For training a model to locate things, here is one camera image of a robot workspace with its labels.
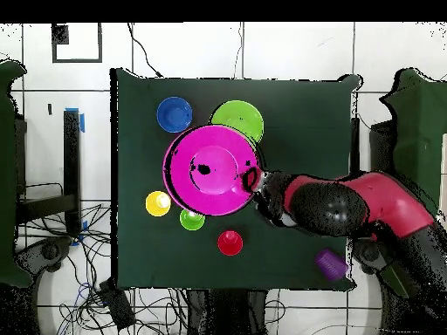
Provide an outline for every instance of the red cup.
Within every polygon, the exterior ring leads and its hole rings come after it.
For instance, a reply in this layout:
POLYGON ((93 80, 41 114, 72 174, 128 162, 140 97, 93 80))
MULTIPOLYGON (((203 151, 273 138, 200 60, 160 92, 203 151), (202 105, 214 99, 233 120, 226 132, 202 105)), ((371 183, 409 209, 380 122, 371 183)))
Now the red cup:
POLYGON ((217 239, 217 247, 226 256, 235 256, 242 249, 242 237, 233 230, 224 231, 217 239))

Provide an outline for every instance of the black mark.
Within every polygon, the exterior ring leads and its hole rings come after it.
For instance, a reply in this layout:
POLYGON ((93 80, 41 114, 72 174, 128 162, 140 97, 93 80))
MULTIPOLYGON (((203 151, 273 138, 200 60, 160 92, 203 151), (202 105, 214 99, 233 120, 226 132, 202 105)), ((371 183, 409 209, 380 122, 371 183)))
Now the black mark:
POLYGON ((209 174, 211 172, 210 168, 204 164, 199 164, 198 170, 201 174, 209 174))
POLYGON ((54 24, 52 26, 52 42, 54 44, 68 45, 68 25, 54 24))

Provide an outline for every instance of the black power strip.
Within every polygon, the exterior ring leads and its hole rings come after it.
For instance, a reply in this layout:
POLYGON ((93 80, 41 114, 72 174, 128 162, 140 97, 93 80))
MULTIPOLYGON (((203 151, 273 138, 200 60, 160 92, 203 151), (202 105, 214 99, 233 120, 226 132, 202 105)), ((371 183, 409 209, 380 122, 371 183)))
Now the black power strip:
POLYGON ((98 295, 102 303, 110 309, 110 316, 116 323, 118 331, 135 324, 135 314, 125 291, 118 289, 111 277, 100 284, 98 295))

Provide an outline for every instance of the floor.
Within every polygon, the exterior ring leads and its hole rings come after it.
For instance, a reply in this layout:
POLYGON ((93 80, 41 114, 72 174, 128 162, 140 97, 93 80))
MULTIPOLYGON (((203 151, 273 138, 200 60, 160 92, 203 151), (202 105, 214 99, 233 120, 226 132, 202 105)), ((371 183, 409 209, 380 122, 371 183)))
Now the floor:
MULTIPOLYGON (((334 80, 343 74, 363 77, 358 93, 361 115, 361 169, 369 170, 368 126, 391 118, 379 102, 393 84, 395 72, 417 67, 433 79, 447 73, 447 27, 417 23, 185 23, 135 24, 134 37, 148 53, 149 63, 165 77, 242 77, 249 79, 334 80)), ((97 24, 69 24, 69 44, 58 45, 58 58, 97 58, 97 24)), ((110 116, 109 75, 111 67, 127 68, 140 76, 153 77, 141 47, 132 41, 127 24, 102 24, 102 63, 52 63, 49 24, 0 25, 0 57, 24 63, 27 73, 12 85, 18 111, 28 121, 26 177, 28 184, 63 182, 62 117, 67 107, 85 115, 81 133, 82 207, 102 205, 106 215, 95 229, 110 232, 110 116), (52 105, 49 114, 48 105, 52 105)), ((28 197, 58 194, 58 186, 29 188, 28 197)), ((92 213, 85 211, 85 221, 92 213)), ((31 224, 20 227, 17 248, 44 234, 31 224)), ((85 243, 93 245, 91 238, 85 243)), ((110 276, 110 245, 100 246, 94 260, 98 280, 110 276)), ((70 258, 81 282, 86 277, 86 257, 73 246, 70 258)), ((45 273, 38 295, 42 335, 57 335, 69 307, 79 304, 79 284, 72 264, 65 260, 55 273, 45 273)), ((374 276, 364 275, 354 263, 350 271, 357 287, 348 293, 281 290, 280 301, 266 308, 269 335, 376 335, 381 318, 381 294, 374 276)), ((167 290, 131 290, 127 293, 141 322, 175 318, 166 301, 167 290)), ((276 299, 278 291, 269 293, 276 299)), ((104 324, 110 317, 101 315, 104 324)), ((175 325, 171 333, 178 333, 175 325)), ((118 335, 116 327, 105 335, 118 335)), ((120 335, 155 335, 137 324, 120 335)), ((102 335, 82 330, 79 335, 102 335)))

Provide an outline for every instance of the blue bowl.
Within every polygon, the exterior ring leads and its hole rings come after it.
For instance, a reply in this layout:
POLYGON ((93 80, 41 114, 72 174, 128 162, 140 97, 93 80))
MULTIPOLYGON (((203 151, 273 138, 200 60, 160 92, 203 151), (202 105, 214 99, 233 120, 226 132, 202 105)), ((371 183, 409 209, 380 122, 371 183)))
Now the blue bowl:
POLYGON ((163 130, 180 133, 192 121, 192 108, 185 99, 174 96, 166 98, 158 106, 157 120, 163 130))

